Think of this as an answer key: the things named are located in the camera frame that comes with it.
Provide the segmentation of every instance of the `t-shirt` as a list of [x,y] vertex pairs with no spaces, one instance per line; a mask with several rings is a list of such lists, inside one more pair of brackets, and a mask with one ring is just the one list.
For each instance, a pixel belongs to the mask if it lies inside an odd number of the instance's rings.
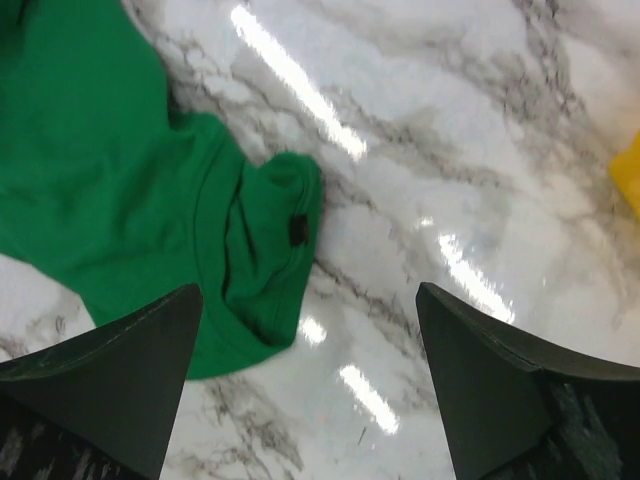
[[21,4],[0,0],[0,253],[77,292],[97,325],[198,283],[189,378],[289,346],[321,211],[313,160],[255,167],[214,115],[171,111],[117,0]]

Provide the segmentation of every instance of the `white marble surface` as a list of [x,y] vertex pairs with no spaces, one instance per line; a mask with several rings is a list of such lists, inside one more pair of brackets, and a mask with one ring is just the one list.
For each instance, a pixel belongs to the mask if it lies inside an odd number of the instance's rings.
[[[640,3],[125,5],[178,104],[220,115],[256,162],[313,154],[327,183],[296,345],[187,385],[164,480],[452,479],[420,281],[640,366],[640,224],[606,175],[640,126]],[[0,319],[4,358],[91,327],[4,258]]]

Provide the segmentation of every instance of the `glossy floor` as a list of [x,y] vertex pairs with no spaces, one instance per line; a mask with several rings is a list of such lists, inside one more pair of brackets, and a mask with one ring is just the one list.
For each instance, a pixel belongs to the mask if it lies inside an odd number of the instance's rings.
[[[295,347],[189,384],[163,479],[452,479],[420,281],[640,365],[639,223],[606,175],[640,125],[640,4],[598,3],[126,0],[179,104],[327,183]],[[90,328],[31,268],[0,279],[7,358]]]

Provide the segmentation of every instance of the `yellow object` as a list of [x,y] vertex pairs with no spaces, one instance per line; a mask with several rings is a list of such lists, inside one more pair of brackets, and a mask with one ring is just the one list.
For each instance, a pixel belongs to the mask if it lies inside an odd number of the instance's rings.
[[640,218],[640,133],[631,148],[613,157],[609,174]]

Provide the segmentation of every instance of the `marble floor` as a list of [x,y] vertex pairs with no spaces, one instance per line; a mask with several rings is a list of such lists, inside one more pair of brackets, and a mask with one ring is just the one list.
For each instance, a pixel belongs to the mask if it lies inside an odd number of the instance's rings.
[[[606,173],[640,126],[640,3],[124,4],[177,104],[256,162],[311,153],[327,190],[295,346],[186,386],[163,480],[453,479],[421,281],[640,366],[640,223]],[[6,258],[0,318],[0,359],[92,325]]]

